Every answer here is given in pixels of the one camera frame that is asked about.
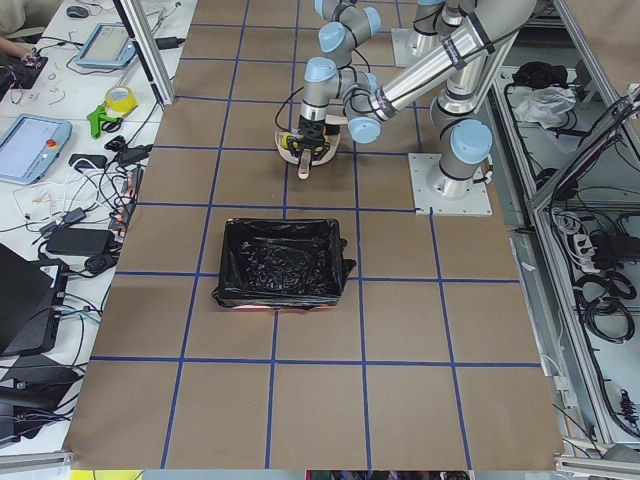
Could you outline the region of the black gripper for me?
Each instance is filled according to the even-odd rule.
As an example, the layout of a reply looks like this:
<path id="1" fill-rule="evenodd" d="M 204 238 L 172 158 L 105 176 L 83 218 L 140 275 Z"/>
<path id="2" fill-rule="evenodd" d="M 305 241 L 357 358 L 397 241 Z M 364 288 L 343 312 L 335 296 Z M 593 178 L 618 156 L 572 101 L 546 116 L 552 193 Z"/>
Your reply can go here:
<path id="1" fill-rule="evenodd" d="M 324 137 L 325 120 L 310 120 L 300 115 L 297 135 L 292 134 L 287 151 L 291 156 L 301 156 L 306 148 L 305 143 L 321 143 L 312 148 L 312 160 L 324 161 L 328 158 L 330 143 Z"/>

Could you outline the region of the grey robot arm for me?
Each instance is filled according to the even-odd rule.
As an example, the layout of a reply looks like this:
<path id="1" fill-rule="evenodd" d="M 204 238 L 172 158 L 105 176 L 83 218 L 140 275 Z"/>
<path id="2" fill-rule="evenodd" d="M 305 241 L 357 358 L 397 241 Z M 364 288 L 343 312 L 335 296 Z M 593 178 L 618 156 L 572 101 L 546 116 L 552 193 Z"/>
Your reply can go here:
<path id="1" fill-rule="evenodd" d="M 382 27 L 379 12 L 373 7 L 359 8 L 356 1 L 315 0 L 314 9 L 327 21 L 318 33 L 320 49 L 338 69 L 349 66 L 357 47 Z"/>
<path id="2" fill-rule="evenodd" d="M 355 49 L 381 28 L 378 11 L 354 1 L 315 2 L 327 22 L 318 34 L 322 54 L 306 64 L 297 127 L 275 134 L 281 158 L 306 179 L 335 155 L 341 126 L 354 142 L 370 144 L 383 122 L 439 87 L 431 118 L 445 150 L 436 177 L 470 183 L 490 147 L 473 150 L 488 132 L 474 113 L 535 7 L 533 1 L 420 1 L 408 45 L 413 64 L 378 84 L 374 74 L 352 66 Z"/>

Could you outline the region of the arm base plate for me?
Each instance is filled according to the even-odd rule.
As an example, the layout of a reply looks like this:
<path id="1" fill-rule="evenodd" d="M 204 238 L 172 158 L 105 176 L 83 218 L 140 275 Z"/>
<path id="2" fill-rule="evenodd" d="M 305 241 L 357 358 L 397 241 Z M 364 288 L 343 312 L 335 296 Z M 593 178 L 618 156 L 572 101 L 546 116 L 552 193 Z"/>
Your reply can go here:
<path id="1" fill-rule="evenodd" d="M 482 168 L 458 181 L 440 169 L 441 154 L 410 153 L 409 172 L 417 215 L 489 217 L 493 211 Z"/>
<path id="2" fill-rule="evenodd" d="M 427 37 L 414 29 L 394 28 L 391 39 L 396 67 L 412 65 L 426 49 Z"/>

